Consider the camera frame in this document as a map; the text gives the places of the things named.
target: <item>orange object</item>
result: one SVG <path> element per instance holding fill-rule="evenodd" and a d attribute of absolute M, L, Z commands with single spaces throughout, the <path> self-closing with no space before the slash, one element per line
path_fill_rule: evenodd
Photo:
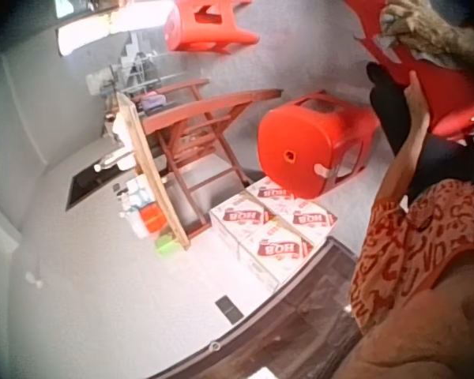
<path fill-rule="evenodd" d="M 167 218 L 156 203 L 146 205 L 139 213 L 142 222 L 151 234 L 160 231 L 167 225 Z"/>
<path fill-rule="evenodd" d="M 237 3 L 249 4 L 252 0 Z M 170 51 L 215 51 L 228 54 L 229 43 L 255 44 L 256 34 L 237 28 L 231 0 L 178 0 L 165 24 Z"/>
<path fill-rule="evenodd" d="M 386 67 L 393 79 L 408 85 L 409 71 L 415 70 L 432 113 L 433 134 L 460 139 L 474 126 L 474 78 L 463 71 L 444 69 L 433 63 L 416 60 L 402 44 L 393 50 L 401 63 L 395 63 L 376 46 L 373 38 L 381 34 L 379 17 L 386 0 L 345 0 L 358 15 L 365 39 L 361 44 Z"/>
<path fill-rule="evenodd" d="M 324 91 L 293 100 L 270 111 L 260 123 L 261 168 L 294 195 L 318 197 L 366 166 L 378 125 L 370 108 L 334 99 Z M 352 171 L 339 176 L 344 156 L 353 149 L 359 152 Z"/>

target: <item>green object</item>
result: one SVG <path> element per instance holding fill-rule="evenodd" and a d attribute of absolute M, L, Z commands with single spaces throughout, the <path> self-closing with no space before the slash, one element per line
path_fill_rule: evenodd
<path fill-rule="evenodd" d="M 155 241 L 156 251 L 162 255 L 174 253 L 178 248 L 178 243 L 175 241 L 172 233 L 161 235 Z"/>

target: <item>dark wooden surface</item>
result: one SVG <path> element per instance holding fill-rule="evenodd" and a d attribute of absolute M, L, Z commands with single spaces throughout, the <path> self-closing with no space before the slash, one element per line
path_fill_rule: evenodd
<path fill-rule="evenodd" d="M 265 367 L 278 379 L 331 378 L 361 338 L 344 310 L 355 266 L 356 257 L 331 242 L 302 282 L 236 341 L 171 377 L 245 379 Z"/>

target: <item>orange patterned shirt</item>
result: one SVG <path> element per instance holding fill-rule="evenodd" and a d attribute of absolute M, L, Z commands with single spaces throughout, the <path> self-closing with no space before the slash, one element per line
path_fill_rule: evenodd
<path fill-rule="evenodd" d="M 406 213 L 381 199 L 372 207 L 350 290 L 363 333 L 419 291 L 432 288 L 458 255 L 474 251 L 474 185 L 444 180 L 423 192 Z"/>

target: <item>overturned red stool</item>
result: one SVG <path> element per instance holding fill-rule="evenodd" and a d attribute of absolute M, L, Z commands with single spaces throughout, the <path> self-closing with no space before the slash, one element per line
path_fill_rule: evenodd
<path fill-rule="evenodd" d="M 365 168 L 379 120 L 369 107 L 333 98 L 324 91 L 271 110 L 261 120 L 258 156 L 262 170 L 297 197 L 313 199 Z M 341 164 L 356 151 L 355 164 Z"/>
<path fill-rule="evenodd" d="M 259 37 L 235 24 L 234 5 L 252 0 L 176 0 L 164 27 L 170 51 L 228 54 L 230 43 L 255 44 Z"/>

